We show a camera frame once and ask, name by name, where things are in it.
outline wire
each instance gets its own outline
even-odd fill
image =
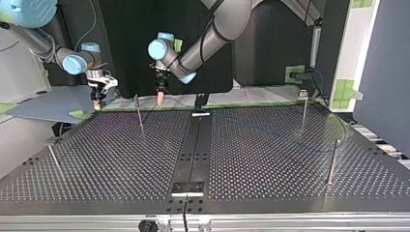
[[[0,52],[3,51],[7,51],[9,49],[12,49],[13,47],[15,47],[16,45],[18,45],[18,43],[20,43],[20,41],[16,41],[15,43],[13,43],[13,45],[7,46],[6,48],[0,49]]]
[[[96,28],[96,25],[97,25],[97,12],[96,12],[96,9],[94,8],[93,0],[90,0],[90,5],[91,5],[91,8],[93,9],[93,14],[94,14],[94,23],[93,23],[93,26],[92,26],[92,27],[90,28],[90,30],[88,30],[82,37],[79,38],[78,42],[75,44],[75,49],[74,49],[74,51],[77,51],[77,50],[78,50],[78,46],[79,46],[79,44],[81,43],[81,41],[84,40],[84,38],[85,38],[86,36],[88,36],[88,35],[94,30],[94,28]]]
[[[317,87],[318,90],[322,93],[322,94],[321,94],[321,95],[322,95],[322,98],[324,98],[324,95],[323,95],[323,82],[324,82],[324,78],[323,78],[322,73],[321,73],[319,70],[317,70],[317,69],[306,70],[306,72],[315,72],[315,73],[319,74],[320,79],[321,79],[322,82],[320,83],[320,89],[318,88],[318,86],[316,86],[316,87]],[[315,79],[314,79],[314,77],[313,77],[313,74],[310,74],[310,75],[312,76],[312,79],[313,79],[313,81],[315,82],[315,84],[317,84],[316,81],[315,81]]]
[[[317,91],[319,91],[319,95],[320,95],[320,96],[322,97],[322,99],[323,99],[323,102],[325,102],[326,106],[330,107],[330,106],[329,106],[329,103],[325,100],[325,97],[323,96],[322,91],[320,91],[319,85],[317,84],[316,80],[314,79],[313,73],[310,73],[310,75],[311,75],[311,79],[313,80],[314,86],[316,87]]]
[[[307,37],[307,33],[308,33],[308,10],[310,8],[310,4],[311,4],[311,0],[308,1],[307,3],[307,10],[305,12],[305,19],[304,19],[304,23],[305,23],[305,38]]]

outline optical breadboard table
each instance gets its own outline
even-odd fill
[[[95,114],[0,181],[0,231],[410,228],[410,172],[321,106],[210,112]]]

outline black cable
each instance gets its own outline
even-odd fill
[[[310,4],[311,4],[311,0],[308,1],[307,10],[305,12],[305,20],[304,20],[304,23],[305,23],[305,26],[306,26],[306,28],[305,28],[305,38],[307,37],[307,33],[308,33],[308,10],[310,8]]]
[[[8,46],[8,47],[6,47],[6,48],[0,49],[0,52],[3,52],[3,51],[7,51],[7,50],[9,50],[9,49],[12,49],[12,48],[15,47],[18,43],[20,43],[20,41],[17,41],[17,42],[15,42],[13,45],[10,45],[10,46]]]
[[[200,45],[200,47],[199,47],[199,54],[200,54],[200,56],[201,56],[202,64],[205,64],[205,59],[204,59],[204,54],[203,54],[203,52],[204,52],[203,50],[204,50],[205,36],[206,36],[206,33],[208,32],[208,30],[209,30],[209,28],[211,27],[211,25],[212,25],[213,22],[214,22],[214,19],[212,18],[212,19],[208,22],[208,25],[206,25],[205,31],[204,31],[204,33],[202,33],[202,36],[201,36],[201,45]]]
[[[313,80],[314,86],[316,87],[317,91],[319,91],[319,95],[323,99],[323,102],[325,102],[326,106],[330,107],[329,103],[325,99],[325,96],[323,95],[322,91],[320,90],[319,85],[317,84],[316,80],[314,79],[313,73],[311,72],[310,75],[311,75],[311,79]]]

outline vertical metal pin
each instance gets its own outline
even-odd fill
[[[307,111],[308,111],[308,99],[305,99],[304,122],[303,122],[303,126],[305,126],[305,120],[306,120],[306,118],[307,118]]]
[[[135,100],[135,107],[136,107],[136,111],[138,113],[139,126],[141,127],[142,136],[145,138],[144,123],[142,122],[141,109],[140,109],[138,95],[135,95],[135,97],[133,97],[133,99]]]
[[[63,175],[63,169],[61,169],[60,167],[60,163],[57,160],[57,157],[54,154],[54,150],[52,149],[51,145],[48,145],[48,150],[50,151],[50,154],[52,155],[52,158],[54,159],[55,165],[57,166],[57,168],[60,170],[61,176],[64,179],[64,175]]]
[[[328,176],[328,185],[333,184],[333,178],[335,174],[335,168],[336,168],[336,163],[337,163],[337,156],[338,156],[338,149],[340,147],[341,141],[340,139],[337,139],[335,142],[335,147],[332,153],[332,161],[331,161],[331,169],[329,170],[329,176]]]

